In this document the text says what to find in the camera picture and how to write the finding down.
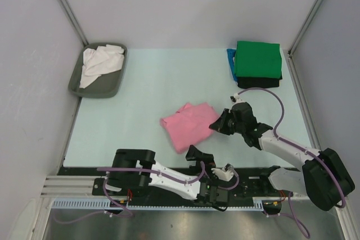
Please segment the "pink t shirt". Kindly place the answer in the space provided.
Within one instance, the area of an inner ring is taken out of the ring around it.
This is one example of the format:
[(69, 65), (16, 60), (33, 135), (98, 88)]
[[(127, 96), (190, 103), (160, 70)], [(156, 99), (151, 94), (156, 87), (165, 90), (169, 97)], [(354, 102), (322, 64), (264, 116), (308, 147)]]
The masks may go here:
[(213, 131), (209, 125), (219, 118), (208, 103), (198, 105), (186, 103), (174, 114), (160, 119), (177, 154), (185, 153), (189, 146), (208, 139)]

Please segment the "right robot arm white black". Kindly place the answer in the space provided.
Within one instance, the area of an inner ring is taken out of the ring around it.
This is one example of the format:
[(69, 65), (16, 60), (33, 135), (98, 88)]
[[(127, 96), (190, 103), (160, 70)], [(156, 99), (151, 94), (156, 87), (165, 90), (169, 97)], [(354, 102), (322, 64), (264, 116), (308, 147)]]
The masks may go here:
[(225, 135), (240, 134), (249, 147), (271, 153), (296, 169), (277, 168), (259, 182), (266, 196), (279, 189), (306, 195), (323, 211), (344, 207), (345, 198), (355, 184), (336, 151), (306, 148), (277, 134), (275, 129), (257, 121), (247, 102), (235, 103), (223, 110), (209, 128)]

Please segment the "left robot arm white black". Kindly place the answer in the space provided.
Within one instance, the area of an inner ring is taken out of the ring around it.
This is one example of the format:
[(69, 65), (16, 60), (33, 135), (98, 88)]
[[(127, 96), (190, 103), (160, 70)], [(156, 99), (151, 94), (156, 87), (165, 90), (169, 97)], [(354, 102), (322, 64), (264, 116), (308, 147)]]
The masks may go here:
[(124, 189), (135, 191), (155, 187), (195, 206), (225, 211), (229, 205), (228, 191), (220, 188), (217, 178), (210, 175), (210, 170), (215, 168), (214, 156), (191, 145), (185, 159), (195, 162), (194, 166), (189, 167), (190, 175), (157, 162), (154, 151), (119, 149), (112, 166), (99, 167), (97, 171), (106, 174), (105, 191), (113, 195)]

